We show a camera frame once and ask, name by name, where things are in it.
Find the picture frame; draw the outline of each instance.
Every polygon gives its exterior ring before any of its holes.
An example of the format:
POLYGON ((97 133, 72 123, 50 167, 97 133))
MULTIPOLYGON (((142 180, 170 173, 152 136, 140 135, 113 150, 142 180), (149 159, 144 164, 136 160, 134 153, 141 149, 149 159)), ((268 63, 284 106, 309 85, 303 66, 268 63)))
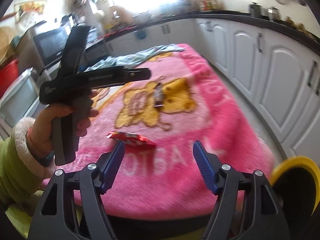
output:
POLYGON ((14 11, 17 12, 15 16, 15 21, 18 22, 20 20, 21 15, 25 11, 36 11, 38 14, 43 14, 46 5, 47 5, 47 0, 31 0, 31 1, 21 2, 21 3, 16 3, 13 6, 14 11))

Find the black countertop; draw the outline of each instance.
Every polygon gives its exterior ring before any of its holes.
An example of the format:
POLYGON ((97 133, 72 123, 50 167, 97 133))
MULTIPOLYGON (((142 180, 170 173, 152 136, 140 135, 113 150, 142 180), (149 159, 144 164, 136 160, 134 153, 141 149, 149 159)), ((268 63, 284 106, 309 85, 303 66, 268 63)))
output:
POLYGON ((163 23, 176 21, 176 20, 190 19, 190 18, 224 19, 224 20, 253 25, 259 28, 269 29, 269 30, 281 33, 283 35, 286 35, 300 42, 301 44, 305 45, 306 47, 308 47, 309 49, 311 49, 312 51, 314 51, 316 54, 320 56, 320 44, 318 42, 312 40, 311 38, 304 35, 303 33, 300 33, 288 27, 287 25, 285 25, 286 23, 284 21, 271 22, 268 19, 268 17, 265 17, 265 16, 263 16, 262 18, 255 18, 250 16, 249 13, 243 13, 243 12, 237 12, 237 11, 226 11, 226 10, 216 10, 216 11, 210 11, 210 12, 195 11, 195 12, 189 12, 186 14, 167 17, 162 20, 150 22, 145 25, 140 25, 129 30, 124 30, 118 33, 111 34, 109 37, 105 38, 105 41, 111 41, 127 33, 138 31, 143 28, 147 28, 149 26, 163 24, 163 23))

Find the candy wrapper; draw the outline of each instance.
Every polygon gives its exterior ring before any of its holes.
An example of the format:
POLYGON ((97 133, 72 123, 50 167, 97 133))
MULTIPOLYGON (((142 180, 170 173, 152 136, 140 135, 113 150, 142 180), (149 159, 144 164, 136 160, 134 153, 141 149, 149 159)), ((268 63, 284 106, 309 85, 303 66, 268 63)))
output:
POLYGON ((112 130, 106 137, 123 140, 125 143, 132 146, 156 146, 156 144, 153 141, 150 141, 148 138, 130 132, 112 130))
POLYGON ((154 89, 153 92, 153 99, 154 99, 154 107, 161 107, 164 106, 163 100, 164 100, 164 95, 162 92, 162 84, 158 83, 154 89))

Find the tiled floor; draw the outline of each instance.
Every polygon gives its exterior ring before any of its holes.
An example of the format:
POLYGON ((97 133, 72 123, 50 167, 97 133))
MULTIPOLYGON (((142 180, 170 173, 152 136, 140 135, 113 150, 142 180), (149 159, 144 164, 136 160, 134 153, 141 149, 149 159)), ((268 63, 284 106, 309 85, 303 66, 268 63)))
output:
POLYGON ((232 93, 235 100, 237 101, 239 107, 241 108, 244 115, 247 117, 248 122, 254 129, 254 131, 258 134, 258 136, 265 142, 266 145, 270 148, 271 152, 275 156, 275 166, 277 166, 279 163, 282 162, 282 157, 271 139, 269 133, 267 132, 266 128, 262 124, 262 122, 259 120, 255 112, 252 110, 252 108, 248 105, 248 103, 244 100, 244 98, 238 93, 238 91, 233 87, 233 85, 230 84, 230 82, 218 71, 215 71, 217 75, 221 78, 221 80, 224 82, 228 90, 232 93))

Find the microwave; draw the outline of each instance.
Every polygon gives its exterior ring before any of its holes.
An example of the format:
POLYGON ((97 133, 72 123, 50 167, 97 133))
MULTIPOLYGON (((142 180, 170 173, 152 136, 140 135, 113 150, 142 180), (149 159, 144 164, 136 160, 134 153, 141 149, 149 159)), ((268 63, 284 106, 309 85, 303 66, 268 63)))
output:
POLYGON ((43 70, 58 63, 67 39, 67 31, 63 27, 31 37, 25 33, 15 52, 19 60, 19 74, 28 68, 33 68, 41 75, 43 70))

